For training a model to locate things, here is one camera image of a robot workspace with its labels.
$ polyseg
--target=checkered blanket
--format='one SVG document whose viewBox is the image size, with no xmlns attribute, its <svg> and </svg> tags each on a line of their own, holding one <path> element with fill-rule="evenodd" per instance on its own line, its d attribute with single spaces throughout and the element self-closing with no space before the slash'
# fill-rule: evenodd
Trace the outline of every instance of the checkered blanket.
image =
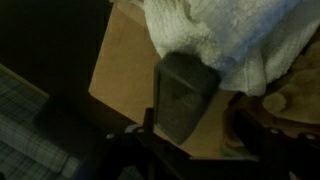
<svg viewBox="0 0 320 180">
<path fill-rule="evenodd" d="M 45 101 L 0 70 L 0 141 L 53 172 L 71 177 L 79 162 L 39 136 L 33 126 L 33 119 Z"/>
<path fill-rule="evenodd" d="M 8 180 L 67 180 L 2 142 L 0 142 L 0 171 Z"/>
</svg>

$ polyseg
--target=cardboard surface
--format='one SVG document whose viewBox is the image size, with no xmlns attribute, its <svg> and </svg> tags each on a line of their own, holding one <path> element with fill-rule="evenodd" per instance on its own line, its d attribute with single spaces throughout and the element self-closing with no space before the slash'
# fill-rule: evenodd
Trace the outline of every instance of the cardboard surface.
<svg viewBox="0 0 320 180">
<path fill-rule="evenodd" d="M 147 29 L 129 18 L 141 13 L 135 5 L 114 5 L 89 89 L 93 97 L 140 124 L 145 108 L 153 106 L 153 67 L 160 60 Z"/>
<path fill-rule="evenodd" d="M 99 101 L 142 124 L 145 108 L 153 106 L 153 72 L 159 60 L 143 11 L 135 5 L 117 2 L 89 92 Z M 218 92 L 194 133 L 178 147 L 194 157 L 219 157 L 223 136 L 222 113 L 233 95 L 231 92 Z M 155 133 L 169 140 L 157 128 Z"/>
</svg>

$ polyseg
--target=black object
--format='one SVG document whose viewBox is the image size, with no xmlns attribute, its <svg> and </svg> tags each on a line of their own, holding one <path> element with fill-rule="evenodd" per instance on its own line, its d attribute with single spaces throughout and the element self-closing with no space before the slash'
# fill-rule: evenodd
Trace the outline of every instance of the black object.
<svg viewBox="0 0 320 180">
<path fill-rule="evenodd" d="M 152 110 L 146 112 L 149 118 L 145 120 L 149 122 L 145 124 L 152 124 Z M 298 140 L 294 140 L 280 130 L 263 128 L 251 121 L 247 114 L 238 112 L 237 115 L 235 131 L 248 150 L 259 155 L 259 162 L 192 159 L 145 126 L 104 141 L 104 148 L 99 148 L 103 149 L 104 156 L 99 159 L 95 177 L 117 179 L 123 167 L 135 165 L 147 180 L 288 180 L 289 172 L 303 180 L 320 179 L 316 165 L 320 160 L 319 137 L 301 134 Z"/>
<path fill-rule="evenodd" d="M 218 89 L 218 73 L 199 58 L 170 53 L 155 68 L 155 123 L 177 144 L 193 132 Z"/>
<path fill-rule="evenodd" d="M 50 96 L 34 119 L 38 133 L 72 156 L 83 159 L 94 148 L 99 130 L 65 96 Z"/>
<path fill-rule="evenodd" d="M 247 150 L 260 157 L 262 179 L 285 180 L 292 172 L 302 180 L 320 179 L 320 137 L 301 133 L 297 139 L 264 128 L 246 112 L 236 111 L 234 131 Z"/>
</svg>

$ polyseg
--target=towel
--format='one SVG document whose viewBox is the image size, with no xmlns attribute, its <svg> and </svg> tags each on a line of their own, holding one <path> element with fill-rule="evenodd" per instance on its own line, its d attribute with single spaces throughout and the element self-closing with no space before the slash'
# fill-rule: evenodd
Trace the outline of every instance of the towel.
<svg viewBox="0 0 320 180">
<path fill-rule="evenodd" d="M 196 55 L 220 88 L 249 96 L 287 72 L 320 24 L 319 0 L 126 0 L 145 11 L 161 57 Z"/>
</svg>

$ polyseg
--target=beige fabric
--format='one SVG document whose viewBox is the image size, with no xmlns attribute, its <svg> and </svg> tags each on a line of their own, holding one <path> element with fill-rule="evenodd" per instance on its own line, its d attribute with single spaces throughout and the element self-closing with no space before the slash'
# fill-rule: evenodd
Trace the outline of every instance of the beige fabric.
<svg viewBox="0 0 320 180">
<path fill-rule="evenodd" d="M 264 108 L 278 118 L 320 124 L 320 41 L 291 67 L 289 82 L 265 97 Z"/>
</svg>

